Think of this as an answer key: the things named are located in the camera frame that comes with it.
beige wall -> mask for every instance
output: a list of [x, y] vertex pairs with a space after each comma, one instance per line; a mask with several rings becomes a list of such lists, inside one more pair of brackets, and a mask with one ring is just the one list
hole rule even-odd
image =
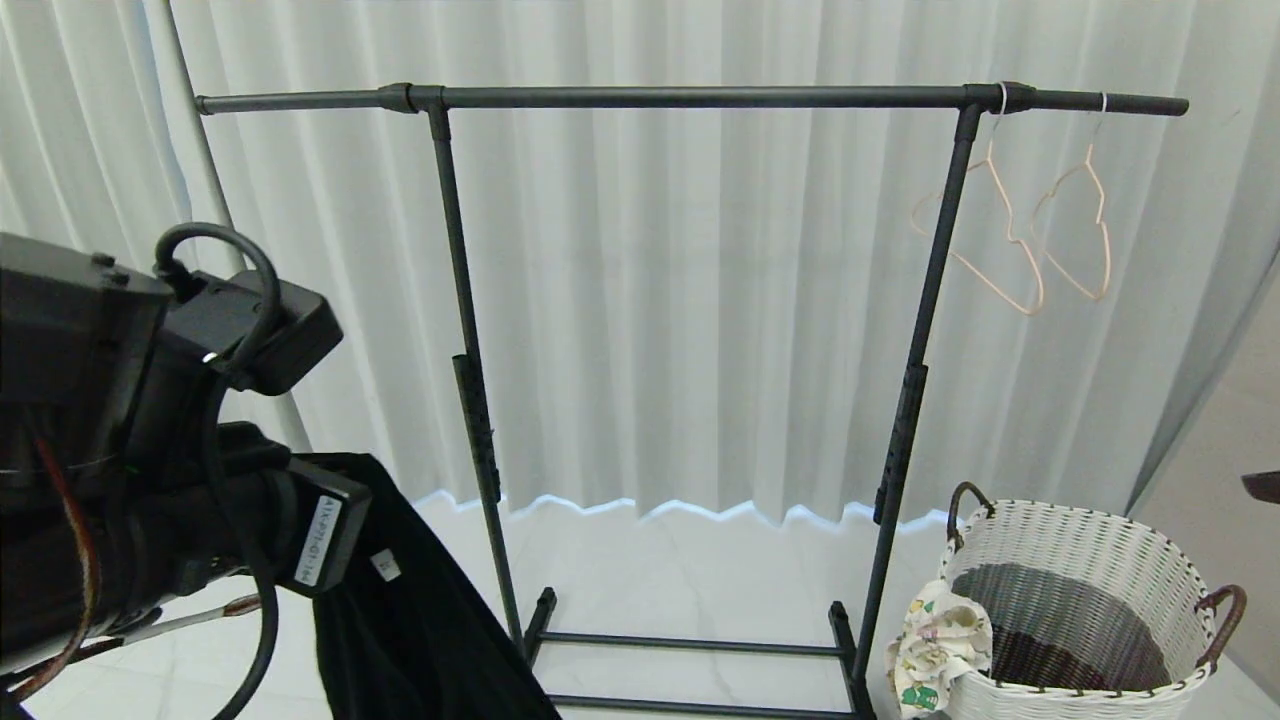
[[1280, 282], [1254, 315], [1219, 386], [1137, 507], [1174, 539], [1210, 588], [1249, 593], [1228, 653], [1280, 700], [1280, 505], [1240, 475], [1280, 469]]

wicker basket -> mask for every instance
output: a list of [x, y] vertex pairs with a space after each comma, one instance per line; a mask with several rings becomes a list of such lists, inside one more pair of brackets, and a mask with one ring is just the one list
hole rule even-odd
[[[965, 491], [983, 507], [956, 530]], [[995, 630], [992, 669], [951, 689], [952, 720], [1178, 717], [1244, 614], [1244, 591], [1210, 593], [1169, 538], [1128, 518], [991, 502], [961, 483], [947, 536], [941, 577]]]

rack base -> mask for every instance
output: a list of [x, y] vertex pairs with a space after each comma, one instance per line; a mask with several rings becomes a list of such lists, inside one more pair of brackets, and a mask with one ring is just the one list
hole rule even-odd
[[634, 710], [639, 712], [671, 712], [678, 715], [709, 715], [716, 717], [778, 717], [783, 720], [876, 720], [872, 710], [867, 683], [854, 679], [854, 660], [856, 647], [854, 633], [849, 626], [849, 614], [838, 600], [831, 603], [827, 620], [835, 646], [808, 646], [782, 643], [748, 643], [732, 641], [704, 641], [690, 638], [662, 638], [643, 635], [607, 635], [591, 633], [561, 633], [548, 630], [552, 612], [556, 611], [556, 589], [543, 588], [538, 597], [538, 609], [529, 620], [524, 635], [525, 659], [532, 666], [543, 643], [576, 643], [613, 647], [648, 647], [659, 650], [700, 650], [709, 652], [748, 652], [756, 655], [788, 655], [797, 657], [832, 657], [840, 661], [845, 691], [849, 693], [849, 711], [804, 710], [788, 707], [753, 707], [741, 705], [712, 705], [699, 702], [669, 702], [658, 700], [632, 700], [621, 697], [593, 697], [552, 694], [552, 702], [562, 707], [598, 707], [602, 710]]

white label sticker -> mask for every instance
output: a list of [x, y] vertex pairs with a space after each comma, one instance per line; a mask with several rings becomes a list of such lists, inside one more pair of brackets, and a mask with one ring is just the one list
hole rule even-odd
[[302, 557], [298, 559], [298, 569], [293, 573], [293, 579], [315, 587], [320, 582], [320, 570], [324, 569], [324, 556], [329, 553], [329, 541], [338, 528], [338, 512], [342, 511], [342, 502], [338, 498], [321, 495], [316, 502], [316, 512], [311, 516], [311, 528], [307, 530], [307, 542], [302, 546]]
[[383, 577], [383, 580], [389, 583], [399, 578], [399, 565], [396, 564], [396, 556], [392, 555], [390, 548], [375, 552], [369, 560], [378, 569], [378, 574]]

black metal clothes rack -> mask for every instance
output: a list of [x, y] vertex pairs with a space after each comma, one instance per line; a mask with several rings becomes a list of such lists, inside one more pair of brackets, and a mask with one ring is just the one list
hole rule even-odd
[[[444, 199], [444, 220], [453, 260], [458, 310], [462, 315], [463, 352], [453, 357], [453, 368], [462, 398], [467, 438], [471, 443], [471, 455], [502, 592], [507, 628], [513, 642], [524, 650], [530, 664], [536, 660], [539, 648], [547, 642], [832, 657], [841, 664], [850, 710], [849, 712], [838, 712], [553, 694], [552, 700], [557, 705], [685, 715], [856, 720], [876, 717], [867, 691], [867, 669], [928, 375], [924, 351], [938, 304], [938, 291], [942, 284], [942, 273], [951, 245], [956, 213], [960, 209], [960, 195], [964, 190], [969, 155], [983, 113], [1096, 111], [1105, 108], [1107, 113], [1175, 117], [1183, 115], [1188, 108], [1187, 100], [1176, 97], [1114, 94], [1106, 95], [1106, 105], [1103, 105], [1103, 95], [1100, 92], [1046, 91], [1016, 82], [952, 87], [444, 87], [396, 83], [364, 91], [197, 96], [195, 105], [205, 115], [339, 108], [381, 108], [397, 113], [426, 113], [430, 120], [431, 138], [435, 143], [436, 169]], [[480, 363], [480, 340], [467, 269], [462, 208], [458, 200], [449, 129], [451, 110], [470, 108], [934, 108], [957, 111], [955, 143], [947, 167], [942, 205], [933, 232], [933, 246], [920, 291], [911, 345], [906, 355], [906, 369], [890, 433], [884, 470], [876, 495], [874, 519], [879, 524], [879, 534], [867, 588], [867, 601], [863, 607], [861, 629], [856, 642], [849, 625], [849, 615], [840, 601], [832, 602], [828, 611], [835, 639], [835, 644], [829, 647], [553, 632], [548, 629], [548, 625], [556, 609], [556, 592], [549, 587], [539, 597], [529, 628], [521, 632], [511, 566], [498, 516], [500, 498], [498, 465], [494, 457], [493, 429]]]

